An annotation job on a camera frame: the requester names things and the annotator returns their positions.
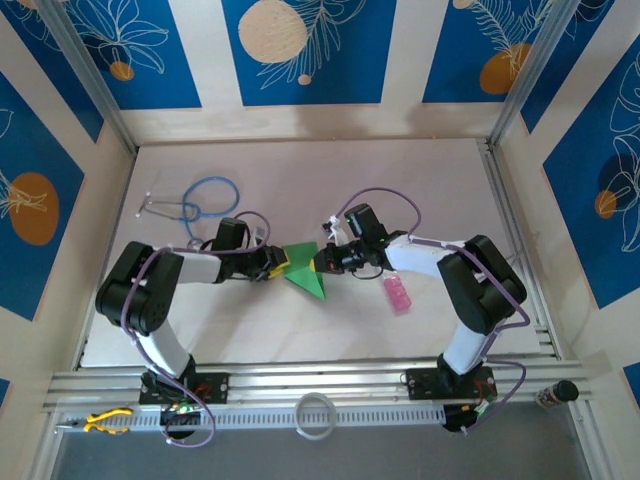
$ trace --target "pliers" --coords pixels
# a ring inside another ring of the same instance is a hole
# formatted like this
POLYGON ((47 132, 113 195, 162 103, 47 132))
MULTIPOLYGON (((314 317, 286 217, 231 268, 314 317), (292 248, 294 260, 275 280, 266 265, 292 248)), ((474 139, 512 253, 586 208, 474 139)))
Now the pliers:
POLYGON ((85 432, 90 432, 92 429, 96 429, 99 432, 109 433, 111 435, 120 435, 123 433, 127 433, 129 431, 129 427, 124 428, 109 428, 104 425, 100 425, 96 422, 100 422, 101 420, 105 420, 107 418, 115 417, 116 415, 132 415, 133 410, 130 408, 113 408, 111 410, 107 410, 106 412, 100 413, 98 415, 88 415, 86 419, 80 420, 69 420, 67 422, 61 423, 57 425, 59 428, 82 428, 85 432))

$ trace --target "pink object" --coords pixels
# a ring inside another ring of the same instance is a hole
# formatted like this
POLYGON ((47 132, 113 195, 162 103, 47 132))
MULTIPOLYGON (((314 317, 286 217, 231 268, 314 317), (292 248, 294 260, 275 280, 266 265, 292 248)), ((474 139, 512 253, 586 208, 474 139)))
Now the pink object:
POLYGON ((402 313, 409 310, 411 299, 402 284, 402 280, 398 275, 391 275, 383 280, 384 289, 387 291, 391 305, 396 313, 402 313))

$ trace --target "white table surface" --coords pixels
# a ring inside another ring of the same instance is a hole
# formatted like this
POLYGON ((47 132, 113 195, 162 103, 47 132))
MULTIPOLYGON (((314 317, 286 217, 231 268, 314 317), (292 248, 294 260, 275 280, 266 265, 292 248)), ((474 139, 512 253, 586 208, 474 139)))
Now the white table surface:
MULTIPOLYGON (((357 190, 396 188, 422 210, 416 234, 443 240, 489 236, 505 256, 509 248, 498 208, 473 139, 218 143, 142 147, 116 233, 109 268, 132 240, 154 246, 184 245, 180 222, 144 212, 145 192, 179 200, 195 181, 224 175, 238 185, 236 212, 258 210, 272 226, 270 244, 326 238, 320 225, 357 190)), ((229 203, 230 189, 208 184, 193 194, 203 211, 229 203)), ((415 213, 404 200, 367 193, 389 231, 407 230, 415 213)), ((247 217, 251 225, 257 221, 247 217)), ((194 226, 215 236, 217 219, 194 226)), ((297 362, 436 356, 458 323, 438 279, 401 273, 413 301, 395 315, 380 280, 325 275, 326 302, 280 277, 260 284, 181 285, 169 322, 198 363, 297 362)), ((492 353, 537 353, 533 327, 505 332, 492 353)), ((122 332, 95 315, 82 365, 141 365, 122 332)))

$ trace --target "blue wire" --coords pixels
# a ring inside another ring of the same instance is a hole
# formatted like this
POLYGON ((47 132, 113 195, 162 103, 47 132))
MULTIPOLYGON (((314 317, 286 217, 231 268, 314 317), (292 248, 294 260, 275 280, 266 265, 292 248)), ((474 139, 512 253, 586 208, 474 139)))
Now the blue wire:
POLYGON ((191 231, 191 225, 190 223, 196 222, 198 220, 200 220, 200 218, 218 218, 218 217, 224 217, 225 215, 230 214, 231 212, 233 212, 236 207, 238 206, 238 204, 240 203, 240 190, 238 190, 238 187, 236 186, 235 183, 233 183, 231 180, 229 180, 226 177, 205 177, 201 180, 198 180, 197 182, 195 182, 193 185, 191 185, 189 188, 187 188, 187 190, 184 192, 184 195, 182 195, 182 218, 180 219, 180 221, 182 221, 182 223, 184 223, 184 226, 187 230, 187 234, 189 235, 189 239, 191 240, 201 240, 199 238, 197 238, 193 232, 191 231), (236 198, 233 202, 233 205, 231 205, 231 207, 229 207, 228 209, 224 210, 223 212, 203 212, 200 209, 200 206, 197 203, 193 203, 189 201, 189 195, 191 195, 193 193, 193 191, 198 188, 200 185, 202 185, 203 183, 208 183, 208 182, 222 182, 222 183, 226 183, 227 185, 229 185, 231 188, 233 188, 233 191, 236 194, 236 198), (187 217, 187 207, 191 207, 193 208, 193 206, 195 205, 195 210, 196 210, 196 214, 193 218, 188 218, 187 217))

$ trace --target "white cable ring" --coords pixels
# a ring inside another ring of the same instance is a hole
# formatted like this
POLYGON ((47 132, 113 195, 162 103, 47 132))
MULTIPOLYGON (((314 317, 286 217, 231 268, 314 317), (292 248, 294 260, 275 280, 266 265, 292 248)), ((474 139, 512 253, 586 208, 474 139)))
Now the white cable ring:
POLYGON ((326 395, 323 395, 322 393, 311 392, 300 397, 300 400, 298 400, 298 403, 296 403, 296 407, 293 410, 293 421, 296 425, 296 431, 300 434, 300 436, 311 441, 324 440, 331 434, 331 432, 333 432, 333 429, 336 428, 336 423, 338 422, 338 412, 336 411, 336 406, 331 400, 329 400, 329 398, 327 398, 326 395), (302 409, 304 404, 308 403, 310 400, 319 400, 321 403, 324 403, 329 409, 329 426, 325 431, 317 435, 313 435, 305 431, 300 425, 300 420, 298 419, 300 410, 302 409))

